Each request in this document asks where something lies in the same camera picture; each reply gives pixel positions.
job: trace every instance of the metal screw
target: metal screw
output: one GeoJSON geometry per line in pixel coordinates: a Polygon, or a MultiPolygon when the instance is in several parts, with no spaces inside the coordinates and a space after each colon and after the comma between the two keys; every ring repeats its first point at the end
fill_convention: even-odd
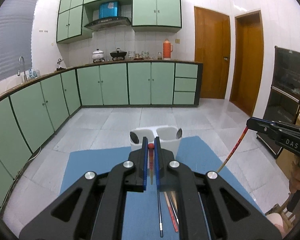
{"type": "Polygon", "coordinates": [[[171,161],[171,162],[169,163],[169,165],[170,165],[170,167],[172,167],[172,168],[177,168],[177,167],[180,166],[180,163],[177,162],[177,161],[171,161]]]}
{"type": "Polygon", "coordinates": [[[208,178],[209,179],[216,179],[218,177],[218,174],[214,171],[209,171],[208,172],[208,178]]]}
{"type": "Polygon", "coordinates": [[[88,171],[86,172],[86,174],[84,175],[84,177],[86,179],[93,179],[96,176],[96,174],[93,171],[88,171]]]}
{"type": "Polygon", "coordinates": [[[133,162],[132,161],[125,161],[124,163],[123,163],[123,166],[125,167],[125,168],[131,168],[132,166],[133,166],[133,162]]]}

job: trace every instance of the gray roller blind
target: gray roller blind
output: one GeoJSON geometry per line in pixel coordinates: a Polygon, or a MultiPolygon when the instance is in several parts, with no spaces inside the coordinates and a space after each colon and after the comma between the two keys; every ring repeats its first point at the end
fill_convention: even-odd
{"type": "Polygon", "coordinates": [[[37,0],[5,0],[0,7],[0,81],[18,73],[20,56],[25,59],[26,70],[32,68],[31,33],[36,3],[37,0]]]}

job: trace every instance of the metal spoon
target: metal spoon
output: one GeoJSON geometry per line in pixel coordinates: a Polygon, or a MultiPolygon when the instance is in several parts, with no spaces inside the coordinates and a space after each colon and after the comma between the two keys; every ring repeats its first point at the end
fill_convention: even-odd
{"type": "Polygon", "coordinates": [[[133,143],[138,144],[139,143],[139,138],[138,135],[136,135],[134,132],[130,132],[130,138],[133,143]]]}
{"type": "Polygon", "coordinates": [[[176,139],[178,140],[181,137],[182,137],[182,129],[179,128],[179,130],[177,131],[177,134],[176,134],[176,139]]]}

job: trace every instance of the kitchen faucet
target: kitchen faucet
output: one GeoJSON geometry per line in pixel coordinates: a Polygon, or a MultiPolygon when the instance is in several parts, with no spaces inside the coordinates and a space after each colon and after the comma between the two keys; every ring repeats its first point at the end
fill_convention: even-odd
{"type": "Polygon", "coordinates": [[[20,58],[19,58],[18,76],[20,76],[20,62],[21,62],[21,59],[22,59],[22,64],[23,64],[23,78],[24,78],[24,81],[27,82],[25,59],[22,56],[20,56],[20,58]]]}

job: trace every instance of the blue mat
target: blue mat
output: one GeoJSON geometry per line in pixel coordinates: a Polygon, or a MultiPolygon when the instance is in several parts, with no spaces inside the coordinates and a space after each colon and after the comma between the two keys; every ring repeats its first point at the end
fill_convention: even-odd
{"type": "MultiPolygon", "coordinates": [[[[63,177],[60,194],[87,171],[95,171],[97,174],[110,171],[118,163],[126,161],[130,151],[130,147],[122,147],[72,152],[63,177]]],[[[176,160],[188,165],[193,171],[202,174],[211,170],[215,171],[222,164],[218,156],[198,136],[182,138],[176,160]]],[[[260,210],[228,168],[224,167],[220,175],[246,200],[260,210]]],[[[150,177],[148,177],[147,189],[144,193],[127,193],[122,240],[179,240],[179,235],[174,231],[171,222],[164,194],[161,194],[160,198],[163,238],[160,238],[159,231],[155,178],[154,184],[150,185],[150,177]]]]}

